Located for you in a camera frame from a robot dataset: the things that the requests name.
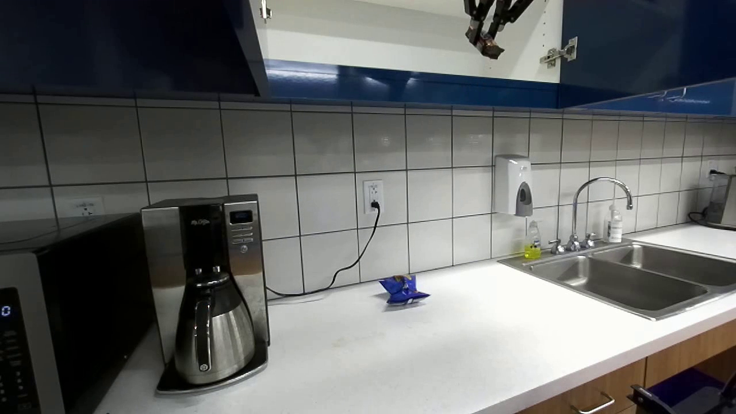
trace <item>white tile wall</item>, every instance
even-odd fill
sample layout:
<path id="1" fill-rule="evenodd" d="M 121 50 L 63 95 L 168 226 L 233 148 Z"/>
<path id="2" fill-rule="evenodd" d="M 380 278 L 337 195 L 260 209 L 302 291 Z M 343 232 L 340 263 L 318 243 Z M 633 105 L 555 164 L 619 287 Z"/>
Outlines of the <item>white tile wall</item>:
<path id="1" fill-rule="evenodd" d="M 0 103 L 0 220 L 258 193 L 270 286 L 304 293 L 364 249 L 374 218 L 365 180 L 385 182 L 385 216 L 337 286 L 516 256 L 528 220 L 543 243 L 569 240 L 572 193 L 597 174 L 628 185 L 634 209 L 594 185 L 579 237 L 603 237 L 609 204 L 625 232 L 680 223 L 705 204 L 711 168 L 736 172 L 733 128 L 699 118 L 30 97 Z M 533 162 L 531 218 L 493 211 L 498 153 Z"/>

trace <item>kitchen counter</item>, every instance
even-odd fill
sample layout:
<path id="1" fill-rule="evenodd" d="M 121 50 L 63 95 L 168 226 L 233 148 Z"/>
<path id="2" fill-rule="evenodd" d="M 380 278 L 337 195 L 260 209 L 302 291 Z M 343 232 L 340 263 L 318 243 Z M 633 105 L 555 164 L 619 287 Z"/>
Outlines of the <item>kitchen counter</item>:
<path id="1" fill-rule="evenodd" d="M 634 237 L 736 260 L 736 232 Z M 380 283 L 272 301 L 270 365 L 225 389 L 156 395 L 153 331 L 96 412 L 519 412 L 736 318 L 736 294 L 645 319 L 498 263 L 427 272 L 432 296 L 388 308 Z"/>

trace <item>open cabinet door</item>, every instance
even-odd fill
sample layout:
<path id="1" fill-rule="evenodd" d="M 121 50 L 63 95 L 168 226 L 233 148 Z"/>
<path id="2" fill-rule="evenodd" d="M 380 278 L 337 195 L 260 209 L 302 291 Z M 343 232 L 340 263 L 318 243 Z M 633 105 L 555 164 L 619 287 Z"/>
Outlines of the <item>open cabinet door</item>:
<path id="1" fill-rule="evenodd" d="M 736 76 L 736 0 L 566 0 L 562 105 Z"/>

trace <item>black cord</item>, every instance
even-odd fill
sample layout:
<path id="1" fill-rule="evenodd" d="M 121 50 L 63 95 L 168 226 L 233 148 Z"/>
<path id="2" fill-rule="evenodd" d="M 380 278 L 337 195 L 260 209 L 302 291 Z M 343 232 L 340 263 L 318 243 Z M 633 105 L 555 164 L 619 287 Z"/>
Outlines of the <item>black cord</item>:
<path id="1" fill-rule="evenodd" d="M 329 286 L 325 286 L 325 287 L 320 287 L 320 291 L 311 291 L 311 293 L 298 293 L 298 294 L 285 294 L 285 293 L 279 293 L 279 291 L 272 291 L 272 287 L 267 287 L 267 291 L 270 291 L 272 294 L 275 294 L 275 296 L 305 296 L 305 294 L 316 294 L 316 293 L 326 293 L 326 291 L 331 291 L 343 272 L 356 268 L 356 265 L 364 260 L 364 256 L 365 256 L 365 250 L 369 250 L 369 247 L 371 247 L 371 240 L 374 237 L 377 223 L 380 223 L 380 218 L 381 218 L 381 204 L 373 202 L 371 208 L 374 209 L 374 220 L 373 220 L 373 230 L 371 230 L 371 237 L 369 237 L 364 250 L 358 254 L 358 257 L 356 257 L 351 265 L 336 269 L 336 273 L 331 276 Z"/>

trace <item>stainless steel sink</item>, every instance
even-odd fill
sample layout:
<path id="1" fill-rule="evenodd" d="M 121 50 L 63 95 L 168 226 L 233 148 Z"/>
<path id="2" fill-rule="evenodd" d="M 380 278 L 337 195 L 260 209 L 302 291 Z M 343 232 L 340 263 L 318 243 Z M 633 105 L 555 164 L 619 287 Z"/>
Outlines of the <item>stainless steel sink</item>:
<path id="1" fill-rule="evenodd" d="M 625 249 L 609 249 L 592 254 L 592 257 L 622 263 L 636 269 L 670 273 L 684 280 L 731 291 L 736 287 L 736 265 L 657 247 L 631 243 Z"/>
<path id="2" fill-rule="evenodd" d="M 654 319 L 736 291 L 733 263 L 642 243 L 509 265 Z"/>

